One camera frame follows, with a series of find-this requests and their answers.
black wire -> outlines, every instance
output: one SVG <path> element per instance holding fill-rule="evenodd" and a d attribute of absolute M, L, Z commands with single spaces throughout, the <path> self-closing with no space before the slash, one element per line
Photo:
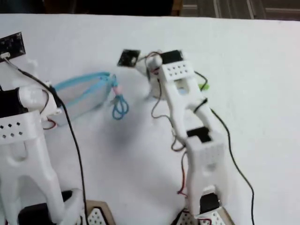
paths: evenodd
<path fill-rule="evenodd" d="M 208 80 L 205 76 L 201 75 L 200 73 L 198 73 L 197 71 L 195 71 L 196 74 L 198 74 L 200 77 L 202 77 L 204 80 L 205 80 L 205 83 L 204 85 L 201 87 L 200 91 L 203 90 L 204 86 L 207 84 Z M 207 103 L 207 98 L 204 99 L 194 110 L 194 113 L 205 103 Z M 240 170 L 240 168 L 238 167 L 235 159 L 234 159 L 234 156 L 233 156 L 233 152 L 232 152 L 232 149 L 231 149 L 231 138 L 230 138 L 230 132 L 229 132 L 229 129 L 228 127 L 226 126 L 226 124 L 224 123 L 224 121 L 216 114 L 215 111 L 213 111 L 212 109 L 210 109 L 211 112 L 216 116 L 216 118 L 222 123 L 223 127 L 225 128 L 226 132 L 227 132 L 227 135 L 228 135 L 228 146 L 229 146 L 229 152 L 230 152 L 230 156 L 231 156 L 231 159 L 233 161 L 233 164 L 235 166 L 235 168 L 237 169 L 237 171 L 239 172 L 239 174 L 242 176 L 242 178 L 245 180 L 245 182 L 248 184 L 248 186 L 250 187 L 251 189 L 251 192 L 252 192 L 252 199 L 251 199 L 251 220 L 252 220 L 252 225 L 255 225 L 254 223 L 254 213 L 253 213 L 253 209 L 254 209 L 254 189 L 251 185 L 251 183 L 248 181 L 248 179 L 246 178 L 246 176 L 243 174 L 243 172 Z"/>
<path fill-rule="evenodd" d="M 211 109 L 211 112 L 217 117 L 217 119 L 222 123 L 223 127 L 225 128 L 227 135 L 228 135 L 228 146 L 229 146 L 229 152 L 230 152 L 230 156 L 231 159 L 233 161 L 233 164 L 235 165 L 235 168 L 237 169 L 237 171 L 239 172 L 239 174 L 243 177 L 243 179 L 245 180 L 245 182 L 248 184 L 248 186 L 251 189 L 252 192 L 252 200 L 251 200 L 251 220 L 252 220 L 252 225 L 254 224 L 254 214 L 253 214 L 253 208 L 254 208 L 254 189 L 252 187 L 252 185 L 250 184 L 250 182 L 248 181 L 248 179 L 246 178 L 246 176 L 243 174 L 243 172 L 240 170 L 240 168 L 238 167 L 237 163 L 235 162 L 234 156 L 233 156 L 233 152 L 231 149 L 231 139 L 230 139 L 230 132 L 229 129 L 227 128 L 226 124 L 224 123 L 224 121 L 216 114 L 215 111 L 213 111 Z"/>
<path fill-rule="evenodd" d="M 155 103 L 155 105 L 153 106 L 153 108 L 152 108 L 152 110 L 151 110 L 151 116 L 152 116 L 154 119 L 159 119 L 159 118 L 162 118 L 162 117 L 167 118 L 167 119 L 169 120 L 169 122 L 170 122 L 172 128 L 174 128 L 173 123 L 172 123 L 172 120 L 171 120 L 171 118 L 170 118 L 168 115 L 163 114 L 163 115 L 159 115 L 159 116 L 154 116 L 154 110 L 155 110 L 155 108 L 157 107 L 157 105 L 159 104 L 159 102 L 160 102 L 160 100 L 161 100 L 161 97 L 162 97 L 162 95 L 163 95 L 163 92 L 162 92 L 162 89 L 161 89 L 161 83 L 160 83 L 159 79 L 157 79 L 157 82 L 158 82 L 158 85 L 159 85 L 159 97 L 158 97 L 157 102 Z M 175 138 L 174 138 L 174 141 L 173 141 L 173 143 L 172 143 L 172 145 L 171 145 L 171 149 L 172 149 L 173 151 L 175 151 L 175 152 L 182 151 L 186 146 L 185 146 L 185 145 L 182 145 L 182 147 L 180 147 L 180 148 L 178 148 L 178 149 L 175 149 L 174 146 L 175 146 L 175 143 L 176 143 L 176 141 L 177 141 L 177 136 L 174 135 L 174 137 L 175 137 Z"/>
<path fill-rule="evenodd" d="M 49 88 L 44 82 L 40 81 L 39 79 L 37 79 L 36 77 L 34 77 L 33 75 L 31 75 L 30 73 L 21 70 L 20 68 L 18 68 L 16 65 L 14 65 L 13 63 L 11 63 L 7 59 L 6 59 L 6 63 L 9 64 L 10 66 L 14 67 L 15 69 L 17 69 L 20 73 L 22 73 L 26 77 L 28 77 L 28 78 L 36 81 L 40 85 L 42 85 L 47 91 L 49 91 L 61 103 L 61 106 L 62 106 L 62 108 L 63 108 L 63 110 L 64 110 L 64 112 L 66 114 L 67 123 L 68 123 L 68 125 L 70 127 L 71 134 L 72 134 L 72 137 L 73 137 L 73 140 L 74 140 L 74 143 L 75 143 L 75 146 L 76 146 L 77 154 L 78 154 L 78 160 L 79 160 L 79 166 L 80 166 L 80 172 L 81 172 L 81 179 L 82 179 L 82 192 L 83 192 L 84 214 L 85 214 L 86 224 L 88 225 L 89 224 L 89 221 L 88 221 L 88 210 L 87 210 L 87 205 L 86 205 L 84 174 L 83 174 L 83 165 L 82 165 L 82 161 L 81 161 L 81 154 L 80 154 L 79 146 L 78 146 L 78 143 L 77 143 L 77 139 L 75 137 L 74 130 L 72 128 L 71 120 L 70 120 L 70 117 L 69 117 L 69 114 L 68 114 L 68 111 L 67 111 L 67 108 L 66 108 L 64 102 L 60 99 L 60 97 L 57 95 L 57 93 L 53 89 Z"/>
<path fill-rule="evenodd" d="M 208 102 L 208 99 L 207 98 L 205 98 L 195 109 L 194 109 L 194 113 L 196 113 L 197 112 L 197 110 L 202 106 L 202 105 L 204 105 L 205 103 L 207 103 Z"/>
<path fill-rule="evenodd" d="M 47 105 L 49 103 L 49 99 L 50 99 L 49 93 L 47 91 L 45 91 L 44 89 L 42 89 L 42 91 L 47 95 L 47 100 L 46 100 L 45 106 L 41 110 L 40 114 L 45 110 L 45 108 L 47 107 Z"/>
<path fill-rule="evenodd" d="M 194 72 L 195 72 L 195 74 L 199 75 L 200 77 L 202 77 L 205 80 L 204 85 L 200 88 L 200 91 L 202 91 L 204 89 L 205 85 L 207 84 L 208 80 L 207 80 L 207 78 L 205 76 L 203 76 L 202 74 L 198 73 L 197 71 L 194 71 Z"/>

black component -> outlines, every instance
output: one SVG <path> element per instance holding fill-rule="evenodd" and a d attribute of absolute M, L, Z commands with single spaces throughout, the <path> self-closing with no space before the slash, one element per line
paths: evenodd
<path fill-rule="evenodd" d="M 220 207 L 218 196 L 215 193 L 203 195 L 200 199 L 200 214 Z"/>
<path fill-rule="evenodd" d="M 211 138 L 208 135 L 209 131 L 210 130 L 207 127 L 200 127 L 193 130 L 188 130 L 187 136 L 188 137 L 197 136 L 202 143 L 210 142 Z"/>
<path fill-rule="evenodd" d="M 0 90 L 0 118 L 28 113 L 19 99 L 19 88 L 14 90 Z"/>
<path fill-rule="evenodd" d="M 61 193 L 64 202 L 72 196 L 72 191 Z M 46 203 L 25 207 L 18 216 L 19 225 L 55 225 L 49 218 Z"/>
<path fill-rule="evenodd" d="M 171 52 L 164 52 L 160 54 L 163 64 L 168 64 L 172 62 L 183 61 L 182 52 L 179 50 L 174 50 Z"/>
<path fill-rule="evenodd" d="M 21 32 L 0 39 L 0 55 L 3 53 L 10 53 L 9 60 L 26 54 Z"/>
<path fill-rule="evenodd" d="M 140 50 L 124 49 L 119 59 L 118 67 L 135 67 L 140 53 Z"/>
<path fill-rule="evenodd" d="M 58 97 L 58 95 L 57 95 L 57 92 L 56 92 L 55 88 L 54 88 L 53 86 L 50 85 L 49 89 L 51 90 L 50 92 L 51 92 L 51 94 L 53 95 L 53 98 L 54 98 L 54 100 L 55 100 L 56 106 L 57 106 L 58 108 L 60 108 L 60 107 L 62 106 L 62 104 L 61 104 L 61 101 L 60 101 L 60 99 L 59 99 L 59 97 Z"/>

perforated foot plate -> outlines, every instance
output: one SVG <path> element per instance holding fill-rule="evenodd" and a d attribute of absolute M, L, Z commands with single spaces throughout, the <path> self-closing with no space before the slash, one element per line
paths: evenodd
<path fill-rule="evenodd" d="M 188 212 L 183 211 L 176 225 L 234 225 L 223 207 L 202 214 L 201 219 L 211 219 L 211 224 L 210 221 L 197 220 Z"/>

electrical cable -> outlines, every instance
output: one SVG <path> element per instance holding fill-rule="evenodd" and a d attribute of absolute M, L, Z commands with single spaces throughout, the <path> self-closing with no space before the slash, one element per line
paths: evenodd
<path fill-rule="evenodd" d="M 43 128 L 43 130 L 51 130 L 51 129 L 53 129 L 53 128 L 56 127 L 57 123 L 54 120 L 52 120 L 50 118 L 47 118 L 47 121 L 51 122 L 52 126 L 51 127 L 47 127 L 47 128 Z"/>
<path fill-rule="evenodd" d="M 43 83 L 41 80 L 37 79 L 36 77 L 34 77 L 33 75 L 31 75 L 30 73 L 21 70 L 15 64 L 13 64 L 12 62 L 10 62 L 7 58 L 3 58 L 3 59 L 5 60 L 5 62 L 7 64 L 9 64 L 11 67 L 13 67 L 14 69 L 16 69 L 20 73 L 22 73 L 24 76 L 26 76 L 26 77 L 28 77 L 28 78 L 36 81 L 40 85 L 42 85 L 47 91 L 49 91 L 54 96 L 55 99 L 57 99 L 61 103 L 61 106 L 62 106 L 62 108 L 63 108 L 63 110 L 64 110 L 64 112 L 66 114 L 67 122 L 68 122 L 68 125 L 70 127 L 70 131 L 71 131 L 71 134 L 72 134 L 75 146 L 76 146 L 76 150 L 77 150 L 77 155 L 78 155 L 78 160 L 79 160 L 79 166 L 80 166 L 80 172 L 81 172 L 81 179 L 82 179 L 82 193 L 83 193 L 85 221 L 86 221 L 86 224 L 88 225 L 89 224 L 89 221 L 88 221 L 88 210 L 87 210 L 87 205 L 86 205 L 86 194 L 85 194 L 84 174 L 83 174 L 83 165 L 82 165 L 82 160 L 81 160 L 81 154 L 80 154 L 79 146 L 78 146 L 78 143 L 77 143 L 77 139 L 75 137 L 74 130 L 72 128 L 71 120 L 70 120 L 70 117 L 69 117 L 69 114 L 68 114 L 68 111 L 67 111 L 67 108 L 66 108 L 64 102 L 60 99 L 60 97 L 57 95 L 57 93 L 55 92 L 54 89 L 49 88 L 45 83 Z"/>
<path fill-rule="evenodd" d="M 49 93 L 48 93 L 47 91 L 45 91 L 44 89 L 42 89 L 42 91 L 47 95 L 47 100 L 46 100 L 45 106 L 44 106 L 43 109 L 40 111 L 40 114 L 45 110 L 46 106 L 47 106 L 48 103 L 49 103 L 49 99 L 50 99 Z"/>
<path fill-rule="evenodd" d="M 188 197 L 187 194 L 183 193 L 183 189 L 184 189 L 184 186 L 185 186 L 185 180 L 186 180 L 186 175 L 185 175 L 185 172 L 184 172 L 184 166 L 183 166 L 183 158 L 184 156 L 187 154 L 187 152 L 185 151 L 182 155 L 182 158 L 181 158 L 181 171 L 182 171 L 182 185 L 181 185 L 181 188 L 180 190 L 177 192 L 177 194 L 179 195 L 184 195 L 186 198 Z"/>
<path fill-rule="evenodd" d="M 153 106 L 153 108 L 152 108 L 152 110 L 151 110 L 151 116 L 152 116 L 154 119 L 159 119 L 159 118 L 162 118 L 162 117 L 167 118 L 167 119 L 169 120 L 171 126 L 172 126 L 172 129 L 173 129 L 173 128 L 174 128 L 173 123 L 172 123 L 172 121 L 171 121 L 171 118 L 170 118 L 168 115 L 163 114 L 163 115 L 159 115 L 159 116 L 154 116 L 154 110 L 155 110 L 155 108 L 157 107 L 157 105 L 159 104 L 159 102 L 160 102 L 160 100 L 161 100 L 161 97 L 162 97 L 161 83 L 160 83 L 159 79 L 158 79 L 157 81 L 158 81 L 158 85 L 159 85 L 159 97 L 158 97 L 157 102 L 155 103 L 155 105 Z M 182 151 L 186 146 L 185 146 L 185 145 L 182 145 L 182 147 L 180 147 L 180 148 L 178 148 L 178 149 L 174 148 L 174 146 L 175 146 L 175 144 L 176 144 L 176 141 L 177 141 L 177 137 L 176 137 L 175 134 L 173 134 L 173 136 L 174 136 L 175 139 L 174 139 L 174 141 L 173 141 L 173 143 L 172 143 L 172 145 L 171 145 L 171 149 L 172 149 L 173 151 L 175 151 L 175 152 L 180 152 L 180 151 Z"/>
<path fill-rule="evenodd" d="M 235 168 L 237 169 L 237 171 L 239 172 L 239 174 L 242 176 L 242 178 L 244 179 L 244 181 L 248 184 L 248 186 L 251 189 L 251 192 L 252 192 L 252 199 L 251 199 L 251 220 L 252 220 L 252 225 L 255 225 L 254 224 L 254 214 L 253 214 L 253 209 L 254 209 L 254 189 L 253 189 L 251 183 L 246 178 L 246 176 L 243 174 L 243 172 L 238 167 L 237 163 L 235 162 L 235 159 L 234 159 L 234 156 L 233 156 L 233 152 L 232 152 L 232 149 L 231 149 L 231 138 L 230 138 L 230 132 L 229 132 L 228 127 L 226 126 L 226 124 L 224 123 L 224 121 L 216 114 L 216 112 L 213 109 L 211 109 L 211 112 L 217 117 L 217 119 L 222 123 L 223 127 L 225 128 L 225 130 L 227 132 L 227 135 L 228 135 L 229 152 L 230 152 L 230 156 L 231 156 L 231 159 L 233 161 L 233 164 L 235 165 Z"/>
<path fill-rule="evenodd" d="M 202 86 L 201 89 L 203 89 L 203 87 L 207 84 L 208 80 L 205 76 L 201 75 L 200 73 L 196 72 L 196 74 L 198 74 L 199 76 L 201 76 L 204 80 L 205 80 L 205 83 L 204 85 Z M 194 110 L 194 113 L 205 103 L 207 103 L 207 98 L 202 101 L 199 106 L 197 106 Z M 251 199 L 251 221 L 252 221 L 252 225 L 255 225 L 254 223 L 254 189 L 251 185 L 251 183 L 248 181 L 248 179 L 246 178 L 246 176 L 243 174 L 243 172 L 240 170 L 240 168 L 238 167 L 236 161 L 235 161 L 235 158 L 233 156 L 233 152 L 232 152 L 232 148 L 231 148 L 231 138 L 230 138 L 230 132 L 229 132 L 229 129 L 227 127 L 227 125 L 224 123 L 224 121 L 216 114 L 216 112 L 213 110 L 213 109 L 210 109 L 211 112 L 215 115 L 215 117 L 220 121 L 220 123 L 223 125 L 223 127 L 225 128 L 226 132 L 227 132 L 227 136 L 228 136 L 228 147 L 229 147 L 229 153 L 230 153 L 230 156 L 231 156 L 231 159 L 233 161 L 233 164 L 235 166 L 235 168 L 237 169 L 237 171 L 239 172 L 239 174 L 242 176 L 242 178 L 244 179 L 244 181 L 248 184 L 248 186 L 250 187 L 251 189 L 251 192 L 252 192 L 252 199 Z"/>
<path fill-rule="evenodd" d="M 202 87 L 200 88 L 200 91 L 202 91 L 204 89 L 205 85 L 207 84 L 208 80 L 207 80 L 207 78 L 205 76 L 203 76 L 202 74 L 198 73 L 197 71 L 194 71 L 194 72 L 195 72 L 195 74 L 199 75 L 200 77 L 202 77 L 205 80 L 204 85 L 202 85 Z"/>
<path fill-rule="evenodd" d="M 209 218 L 199 218 L 198 220 L 200 220 L 200 221 L 208 221 L 209 222 L 208 225 L 212 225 L 212 221 Z"/>
<path fill-rule="evenodd" d="M 205 103 L 207 103 L 208 102 L 208 99 L 207 98 L 205 98 L 195 109 L 194 109 L 194 113 L 196 113 L 197 112 L 197 110 L 202 106 L 202 105 L 204 105 Z"/>

red wire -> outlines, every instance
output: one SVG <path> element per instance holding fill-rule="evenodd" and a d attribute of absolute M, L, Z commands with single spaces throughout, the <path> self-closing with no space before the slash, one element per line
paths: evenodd
<path fill-rule="evenodd" d="M 47 120 L 52 123 L 52 126 L 48 127 L 48 128 L 43 128 L 43 129 L 44 130 L 51 130 L 52 128 L 55 128 L 55 126 L 57 125 L 57 123 L 54 120 L 50 119 L 50 118 L 47 118 Z"/>
<path fill-rule="evenodd" d="M 188 197 L 187 194 L 183 193 L 183 189 L 184 189 L 184 186 L 185 186 L 185 180 L 186 180 L 186 175 L 185 175 L 185 172 L 184 172 L 184 166 L 183 166 L 183 158 L 184 156 L 186 155 L 186 151 L 183 153 L 182 155 L 182 158 L 181 158 L 181 171 L 182 171 L 182 184 L 181 184 L 181 188 L 180 190 L 177 192 L 177 194 L 179 195 L 184 195 L 186 198 Z"/>
<path fill-rule="evenodd" d="M 209 219 L 209 218 L 204 218 L 204 219 L 199 219 L 200 221 L 209 221 L 209 225 L 211 225 L 212 224 L 212 221 L 211 221 L 211 219 Z"/>

